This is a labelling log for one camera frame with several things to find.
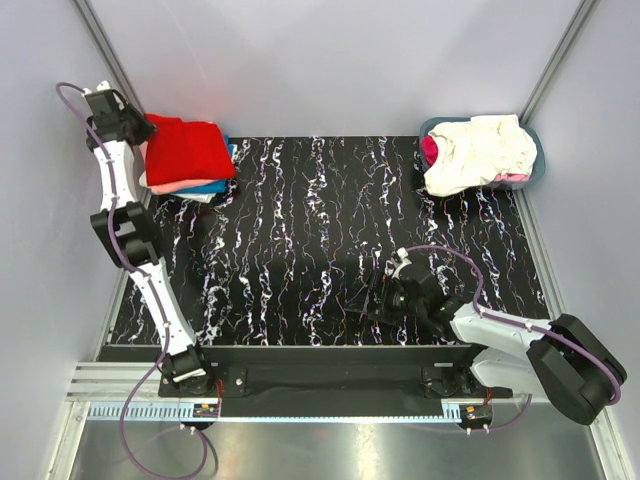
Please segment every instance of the blue basket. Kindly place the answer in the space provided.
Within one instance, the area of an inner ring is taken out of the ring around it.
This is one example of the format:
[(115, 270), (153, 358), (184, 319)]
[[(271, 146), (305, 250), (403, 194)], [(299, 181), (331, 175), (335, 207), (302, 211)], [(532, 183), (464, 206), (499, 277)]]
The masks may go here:
[[(469, 117), (435, 117), (430, 120), (427, 120), (420, 127), (420, 143), (418, 144), (418, 149), (420, 150), (420, 158), (422, 159), (422, 164), (425, 172), (429, 170), (429, 164), (427, 163), (427, 158), (424, 155), (424, 151), (422, 150), (422, 140), (424, 137), (431, 131), (433, 128), (439, 123), (443, 122), (468, 122), (470, 120)], [(527, 185), (531, 185), (532, 183), (537, 182), (542, 178), (544, 172), (547, 169), (545, 159), (544, 159), (544, 151), (542, 150), (542, 144), (540, 143), (540, 138), (538, 134), (528, 125), (520, 124), (522, 129), (527, 132), (534, 143), (536, 144), (536, 151), (538, 152), (536, 155), (536, 159), (533, 162), (533, 170), (531, 171), (531, 176), (529, 180), (526, 182), (492, 182), (488, 185), (484, 185), (488, 188), (495, 188), (498, 190), (519, 190), (521, 188), (526, 187)]]

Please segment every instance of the white wall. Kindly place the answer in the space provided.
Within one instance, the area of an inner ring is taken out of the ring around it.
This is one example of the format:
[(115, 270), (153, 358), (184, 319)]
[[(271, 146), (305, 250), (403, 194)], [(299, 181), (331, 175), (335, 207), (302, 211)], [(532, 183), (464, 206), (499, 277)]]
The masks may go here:
[(640, 473), (640, 3), (601, 2), (533, 119), (546, 178), (530, 191), (567, 309), (623, 363), (614, 412)]
[(578, 0), (93, 0), (148, 111), (232, 135), (519, 113)]
[(97, 162), (54, 84), (95, 87), (107, 74), (68, 0), (4, 0), (0, 58), (0, 477), (34, 479), (116, 275), (89, 223)]

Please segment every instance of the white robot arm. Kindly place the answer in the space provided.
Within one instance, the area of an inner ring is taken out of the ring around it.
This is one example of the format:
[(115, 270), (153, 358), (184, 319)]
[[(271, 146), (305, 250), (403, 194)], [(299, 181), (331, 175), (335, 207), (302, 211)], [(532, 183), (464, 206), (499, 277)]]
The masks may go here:
[(91, 225), (116, 266), (127, 269), (149, 308), (161, 344), (167, 345), (161, 367), (164, 377), (177, 390), (205, 394), (215, 380), (211, 364), (169, 283), (160, 232), (136, 195), (132, 147), (146, 141), (155, 127), (107, 82), (95, 92), (85, 90), (84, 97), (92, 112), (88, 121), (101, 141), (98, 144), (92, 135), (87, 138), (100, 164), (103, 188), (101, 211), (92, 215)]
[[(461, 256), (446, 247), (425, 247)], [(428, 266), (412, 263), (405, 249), (392, 262), (393, 271), (373, 272), (367, 291), (345, 309), (392, 325), (415, 316), (435, 336), (476, 345), (479, 352), (465, 368), (480, 385), (546, 397), (584, 425), (617, 398), (627, 373), (578, 318), (533, 320), (495, 312), (444, 295)]]

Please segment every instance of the white cloth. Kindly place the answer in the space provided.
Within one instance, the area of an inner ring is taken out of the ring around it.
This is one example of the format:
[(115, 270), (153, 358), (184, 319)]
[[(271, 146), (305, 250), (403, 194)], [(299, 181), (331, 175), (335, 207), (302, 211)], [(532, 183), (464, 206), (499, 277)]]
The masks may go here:
[[(138, 182), (140, 183), (141, 187), (149, 188), (149, 185), (147, 184), (146, 171), (142, 172), (142, 175), (140, 175), (140, 180), (138, 180)], [(213, 199), (213, 197), (216, 196), (215, 193), (172, 193), (172, 195), (184, 198), (186, 200), (196, 200), (202, 203), (209, 203)]]
[(484, 115), (444, 122), (429, 132), (438, 159), (424, 174), (427, 191), (446, 197), (491, 183), (500, 174), (531, 175), (536, 144), (517, 115)]

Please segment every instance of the black marble table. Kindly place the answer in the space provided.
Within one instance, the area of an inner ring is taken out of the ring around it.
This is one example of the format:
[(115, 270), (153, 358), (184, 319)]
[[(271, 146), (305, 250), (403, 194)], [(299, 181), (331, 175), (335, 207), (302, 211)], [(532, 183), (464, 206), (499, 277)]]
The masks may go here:
[[(234, 139), (237, 179), (216, 203), (154, 197), (171, 284), (200, 342), (211, 345), (440, 343), (416, 321), (374, 324), (343, 306), (393, 251), (454, 248), (485, 275), (482, 302), (532, 318), (545, 301), (510, 193), (473, 189), (449, 198), (424, 190), (415, 137)], [(415, 254), (448, 292), (469, 292), (469, 267)], [(108, 340), (158, 343), (128, 282)]]

